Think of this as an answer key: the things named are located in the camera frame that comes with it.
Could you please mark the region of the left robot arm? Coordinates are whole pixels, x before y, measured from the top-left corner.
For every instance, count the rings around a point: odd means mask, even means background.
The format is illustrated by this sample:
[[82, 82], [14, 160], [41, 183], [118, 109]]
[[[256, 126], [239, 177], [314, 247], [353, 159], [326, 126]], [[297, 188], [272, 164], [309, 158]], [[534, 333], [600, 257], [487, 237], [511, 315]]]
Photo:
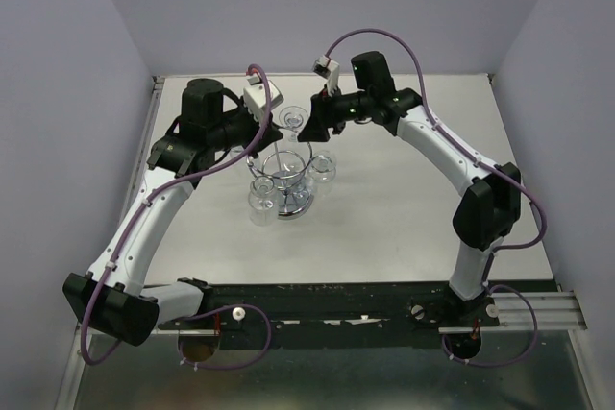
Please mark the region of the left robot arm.
[[214, 79], [187, 83], [181, 112], [153, 144], [140, 190], [116, 234], [85, 274], [71, 273], [63, 284], [82, 326], [138, 346], [171, 320], [182, 318], [193, 328], [211, 321], [204, 283], [182, 280], [148, 289], [146, 275], [200, 172], [219, 171], [221, 158], [233, 148], [248, 156], [281, 140], [272, 111], [282, 101], [278, 88], [256, 74], [240, 96]]

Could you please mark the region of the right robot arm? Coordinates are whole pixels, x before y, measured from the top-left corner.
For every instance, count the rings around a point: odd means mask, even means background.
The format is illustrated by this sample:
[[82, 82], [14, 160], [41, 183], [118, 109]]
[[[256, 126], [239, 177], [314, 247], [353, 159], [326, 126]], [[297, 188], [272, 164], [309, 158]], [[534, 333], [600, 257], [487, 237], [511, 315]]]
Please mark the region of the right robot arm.
[[384, 54], [362, 53], [351, 65], [357, 91], [344, 94], [338, 87], [338, 63], [327, 56], [315, 61], [312, 70], [325, 84], [311, 97], [309, 119], [298, 138], [324, 143], [342, 133], [347, 122], [369, 120], [417, 149], [450, 181], [460, 196], [453, 217], [460, 245], [449, 280], [454, 294], [441, 305], [449, 323], [464, 325], [477, 314], [475, 299], [485, 291], [493, 252], [520, 218], [520, 171], [512, 163], [499, 165], [482, 157], [447, 133], [416, 91], [395, 86]]

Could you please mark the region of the clear wine glass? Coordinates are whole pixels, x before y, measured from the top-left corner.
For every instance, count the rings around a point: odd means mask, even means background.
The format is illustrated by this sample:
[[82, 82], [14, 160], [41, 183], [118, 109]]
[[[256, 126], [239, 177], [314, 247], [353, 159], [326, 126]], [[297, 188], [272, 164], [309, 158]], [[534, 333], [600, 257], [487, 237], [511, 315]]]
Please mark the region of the clear wine glass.
[[272, 225], [278, 219], [279, 190], [272, 179], [266, 176], [255, 178], [249, 187], [249, 217], [260, 227]]

